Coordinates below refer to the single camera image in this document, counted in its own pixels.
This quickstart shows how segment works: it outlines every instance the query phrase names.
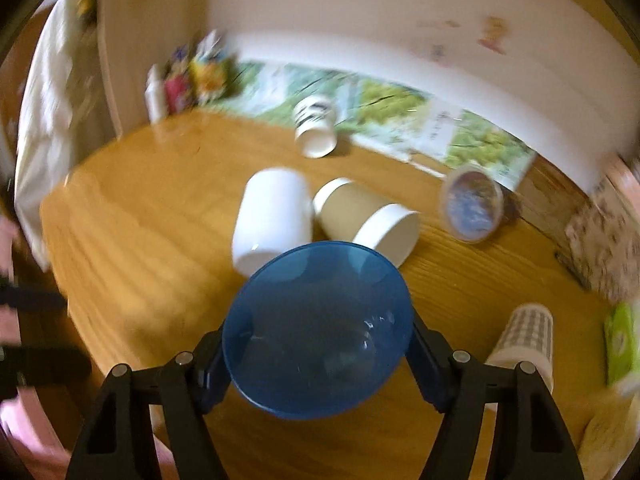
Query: wooden table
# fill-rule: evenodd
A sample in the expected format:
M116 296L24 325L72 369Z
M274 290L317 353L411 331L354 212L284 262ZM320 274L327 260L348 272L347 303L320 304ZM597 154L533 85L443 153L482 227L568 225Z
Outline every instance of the wooden table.
M300 156L293 132L192 112L148 126L89 158L42 205L53 270L100 370L164 364L225 317L243 283L230 245L244 184L256 171L303 171L312 190L350 177L422 212L402 266L425 323L484 360L511 311L539 302L555 317L554 397L575 441L604 387L607 306L580 289L554 245L524 221L492 241L455 241L438 218L440 181L409 165L342 146ZM405 362L357 409L309 422L279 420L233 388L208 417L232 479L418 478L441 417ZM494 416L485 416L473 478L484 478Z

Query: checkered cup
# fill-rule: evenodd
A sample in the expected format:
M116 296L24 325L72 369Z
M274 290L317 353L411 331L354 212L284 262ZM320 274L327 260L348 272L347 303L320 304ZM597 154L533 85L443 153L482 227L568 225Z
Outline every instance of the checkered cup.
M515 368L521 361L535 365L550 392L554 390L554 318L548 308L538 303L526 303L511 314L494 351L486 364L500 368ZM494 404L487 405L492 410Z

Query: paper cup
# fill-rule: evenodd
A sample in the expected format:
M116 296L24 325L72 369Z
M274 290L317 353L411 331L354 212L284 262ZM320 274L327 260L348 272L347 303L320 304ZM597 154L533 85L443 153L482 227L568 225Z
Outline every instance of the paper cup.
M332 240L363 245L396 267L420 237L420 215L348 178L326 184L314 198L316 217Z
M331 99L324 96L303 99L293 110L293 120L296 144L306 158L328 155L337 146L336 113Z
M244 189L231 247L234 269L250 277L276 256L311 243L312 229L305 177L287 168L259 171Z
M521 305L511 314L494 351L486 364L515 368L521 361L535 365L553 393L554 318L548 308L537 303ZM488 404L496 410L497 405Z

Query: blue bowl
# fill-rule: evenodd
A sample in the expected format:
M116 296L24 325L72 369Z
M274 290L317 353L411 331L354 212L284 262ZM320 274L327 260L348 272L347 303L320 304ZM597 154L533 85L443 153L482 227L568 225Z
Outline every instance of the blue bowl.
M348 242L277 257L245 284L222 333L238 390L281 418L344 412L375 393L404 355L414 310L398 270Z

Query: white curtain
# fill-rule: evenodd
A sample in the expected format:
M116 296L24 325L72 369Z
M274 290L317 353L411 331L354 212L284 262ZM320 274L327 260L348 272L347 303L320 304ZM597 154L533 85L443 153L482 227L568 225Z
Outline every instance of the white curtain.
M42 270L40 203L115 133L98 58L97 32L77 17L78 0L58 0L33 57L18 122L15 210Z

